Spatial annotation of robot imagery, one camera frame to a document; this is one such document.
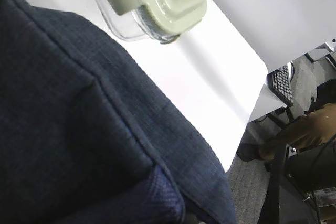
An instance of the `white desk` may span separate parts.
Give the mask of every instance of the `white desk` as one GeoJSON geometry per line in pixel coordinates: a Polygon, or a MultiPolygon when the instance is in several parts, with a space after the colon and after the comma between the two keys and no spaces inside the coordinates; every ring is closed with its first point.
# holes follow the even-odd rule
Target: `white desk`
{"type": "Polygon", "coordinates": [[[334,0],[214,0],[272,72],[336,38],[334,0]]]}
{"type": "Polygon", "coordinates": [[[204,20],[170,45],[116,39],[95,0],[28,2],[78,13],[117,40],[230,168],[267,69],[212,0],[204,20]]]}

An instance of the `shoe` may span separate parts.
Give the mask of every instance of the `shoe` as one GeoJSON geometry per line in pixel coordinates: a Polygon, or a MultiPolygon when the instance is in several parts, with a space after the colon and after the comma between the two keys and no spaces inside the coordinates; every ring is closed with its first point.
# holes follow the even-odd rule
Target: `shoe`
{"type": "Polygon", "coordinates": [[[259,155],[259,145],[257,144],[240,144],[237,150],[237,156],[244,162],[252,160],[264,160],[259,155]]]}

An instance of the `person's leg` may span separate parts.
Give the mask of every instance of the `person's leg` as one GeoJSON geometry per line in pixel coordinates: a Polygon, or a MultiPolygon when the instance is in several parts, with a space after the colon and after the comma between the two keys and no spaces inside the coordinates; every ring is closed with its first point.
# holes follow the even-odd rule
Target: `person's leg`
{"type": "Polygon", "coordinates": [[[328,103],[321,109],[301,116],[266,144],[259,147],[263,159],[272,160],[280,143],[301,149],[327,142],[336,133],[336,104],[328,103]]]}

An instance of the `textured fabric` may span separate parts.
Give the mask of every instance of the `textured fabric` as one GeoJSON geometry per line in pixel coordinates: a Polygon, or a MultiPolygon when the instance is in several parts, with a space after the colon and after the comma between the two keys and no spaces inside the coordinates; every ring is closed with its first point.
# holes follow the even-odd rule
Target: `textured fabric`
{"type": "Polygon", "coordinates": [[[114,198],[79,211],[55,224],[70,223],[176,223],[183,207],[162,169],[114,198]]]}
{"type": "Polygon", "coordinates": [[[209,145],[120,45],[78,15],[0,0],[0,111],[0,222],[64,219],[159,165],[200,219],[235,223],[209,145]]]}

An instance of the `black keyboard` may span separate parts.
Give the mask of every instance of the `black keyboard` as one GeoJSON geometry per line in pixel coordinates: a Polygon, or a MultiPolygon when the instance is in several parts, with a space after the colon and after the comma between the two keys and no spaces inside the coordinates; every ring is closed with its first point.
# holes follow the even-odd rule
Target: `black keyboard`
{"type": "Polygon", "coordinates": [[[287,65],[268,74],[267,81],[268,88],[288,107],[292,107],[294,100],[287,65]]]}

